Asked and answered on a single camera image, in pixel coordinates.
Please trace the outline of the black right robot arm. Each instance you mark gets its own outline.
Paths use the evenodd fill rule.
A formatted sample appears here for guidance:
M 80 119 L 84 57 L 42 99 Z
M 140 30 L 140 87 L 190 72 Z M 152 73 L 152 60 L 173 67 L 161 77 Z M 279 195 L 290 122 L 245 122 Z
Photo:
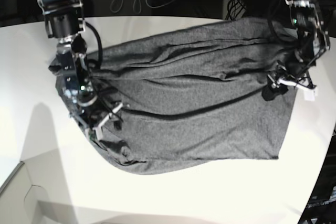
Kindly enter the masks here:
M 110 108 L 103 95 L 115 92 L 109 87 L 98 90 L 94 85 L 93 72 L 100 70 L 103 49 L 97 30 L 86 23 L 83 0 L 37 0 L 45 19 L 45 29 L 49 38 L 57 39 L 56 59 L 59 63 L 58 75 L 64 98 L 72 102 L 71 116 L 79 123 L 87 139 L 103 139 L 103 126 L 114 120 L 121 125 L 118 112 L 123 107 L 121 101 Z M 87 57 L 87 44 L 81 34 L 89 28 L 98 44 L 98 58 Z

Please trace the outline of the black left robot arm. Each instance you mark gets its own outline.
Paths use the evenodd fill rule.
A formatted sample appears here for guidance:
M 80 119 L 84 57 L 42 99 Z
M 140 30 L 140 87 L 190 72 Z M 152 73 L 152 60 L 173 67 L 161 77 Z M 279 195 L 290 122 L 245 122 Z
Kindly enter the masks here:
M 270 32 L 278 43 L 285 46 L 287 55 L 267 76 L 267 85 L 262 91 L 266 101 L 285 94 L 289 87 L 313 91 L 316 86 L 308 70 L 330 49 L 330 39 L 318 0 L 275 0 L 278 4 L 282 1 L 289 7 L 290 20 L 298 38 L 289 41 L 278 36 L 272 23 L 277 9 L 270 8 L 267 18 Z

